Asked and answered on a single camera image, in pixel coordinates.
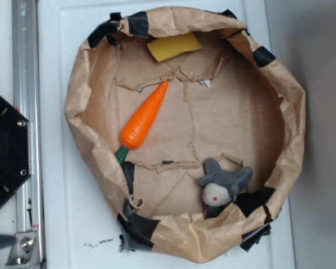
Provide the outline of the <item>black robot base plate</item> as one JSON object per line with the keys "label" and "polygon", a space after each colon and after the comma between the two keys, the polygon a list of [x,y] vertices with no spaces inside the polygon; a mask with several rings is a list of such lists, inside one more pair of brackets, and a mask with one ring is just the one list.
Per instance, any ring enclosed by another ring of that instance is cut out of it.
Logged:
{"label": "black robot base plate", "polygon": [[29,176],[29,121],[0,96],[0,209]]}

